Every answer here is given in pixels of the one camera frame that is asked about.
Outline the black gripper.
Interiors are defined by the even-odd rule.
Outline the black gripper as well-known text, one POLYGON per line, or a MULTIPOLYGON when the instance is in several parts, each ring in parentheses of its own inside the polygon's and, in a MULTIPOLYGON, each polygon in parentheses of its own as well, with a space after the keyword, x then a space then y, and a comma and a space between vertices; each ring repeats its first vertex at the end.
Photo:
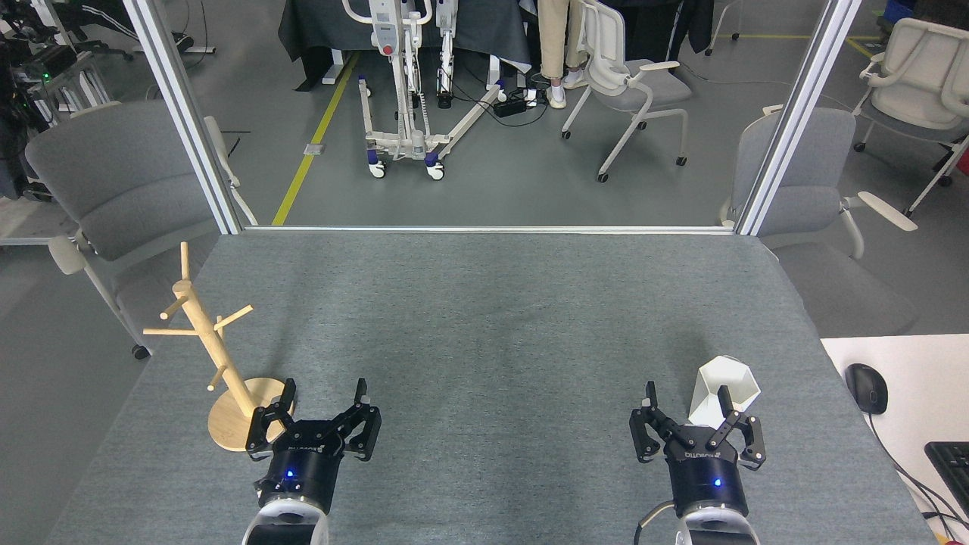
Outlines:
POLYGON ((720 386, 717 397, 724 421, 716 431, 707 425, 685 425, 681 432, 681 425, 659 410, 654 381, 645 383, 640 408, 634 408, 630 414, 634 452, 641 463, 650 462, 660 450, 648 428, 665 442, 665 461, 678 518, 693 509, 712 506, 726 507, 742 516, 749 514, 737 468, 737 450, 726 437, 734 428, 739 428, 745 440, 740 453, 741 465, 759 470, 766 460, 761 423, 758 418, 734 409, 728 386, 720 386))
POLYGON ((366 379, 357 380, 353 406, 330 421, 293 422, 295 382, 287 378, 280 399, 257 406, 246 439, 250 459, 271 455, 270 425, 280 423, 284 434, 273 443, 269 471, 257 480, 257 504, 295 499, 321 509, 326 515, 344 451, 370 461, 382 423, 378 407, 367 396, 366 379))

